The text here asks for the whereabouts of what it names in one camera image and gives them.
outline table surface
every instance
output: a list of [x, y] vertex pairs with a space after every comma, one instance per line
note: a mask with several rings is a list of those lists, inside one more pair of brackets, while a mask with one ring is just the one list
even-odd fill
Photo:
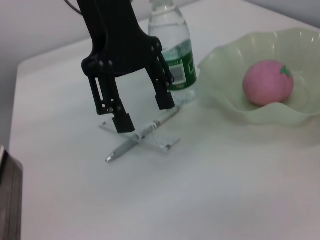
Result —
[[[249, 32], [311, 28], [239, 0], [181, 11], [196, 65]], [[88, 39], [19, 66], [10, 152], [24, 165], [23, 240], [319, 239], [319, 118], [245, 125], [195, 102], [160, 129], [181, 137], [169, 154], [138, 146], [107, 164], [124, 139], [98, 128], [107, 117], [81, 70], [91, 47]], [[145, 70], [118, 86], [135, 123], [159, 114]]]

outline plastic bottle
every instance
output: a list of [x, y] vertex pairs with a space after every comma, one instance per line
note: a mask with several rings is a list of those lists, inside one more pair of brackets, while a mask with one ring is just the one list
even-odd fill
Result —
[[149, 35], [160, 39], [175, 82], [169, 88], [177, 105], [196, 98], [197, 73], [187, 22], [173, 0], [150, 0]]

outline dark object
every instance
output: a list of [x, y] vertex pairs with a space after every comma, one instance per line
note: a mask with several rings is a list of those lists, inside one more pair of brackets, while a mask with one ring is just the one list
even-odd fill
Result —
[[0, 240], [21, 239], [23, 170], [0, 145]]
[[135, 130], [120, 99], [116, 78], [146, 69], [160, 110], [175, 106], [167, 88], [174, 82], [157, 37], [145, 34], [130, 0], [77, 0], [93, 49], [82, 61], [99, 115], [113, 114], [118, 133]]

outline pen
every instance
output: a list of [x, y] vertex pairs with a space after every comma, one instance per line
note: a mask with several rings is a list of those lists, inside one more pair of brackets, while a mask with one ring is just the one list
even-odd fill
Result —
[[130, 137], [124, 144], [119, 146], [117, 149], [115, 149], [107, 158], [106, 162], [109, 163], [113, 160], [116, 160], [129, 152], [131, 149], [133, 149], [135, 146], [137, 146], [143, 138], [154, 132], [156, 129], [158, 129], [160, 126], [162, 126], [165, 122], [167, 122], [169, 119], [174, 117], [178, 112], [180, 112], [181, 107], [175, 106], [172, 109], [166, 110], [157, 120], [154, 120], [151, 124], [146, 126], [142, 131], [139, 133], [134, 134], [132, 137]]

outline green glass bowl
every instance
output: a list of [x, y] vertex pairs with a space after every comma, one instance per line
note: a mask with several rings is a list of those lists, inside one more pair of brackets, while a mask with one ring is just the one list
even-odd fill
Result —
[[[264, 107], [243, 92], [247, 70], [263, 60], [277, 60], [294, 76], [292, 96]], [[320, 34], [305, 28], [254, 32], [214, 49], [199, 65], [199, 97], [209, 107], [219, 103], [253, 124], [296, 125], [320, 114]]]

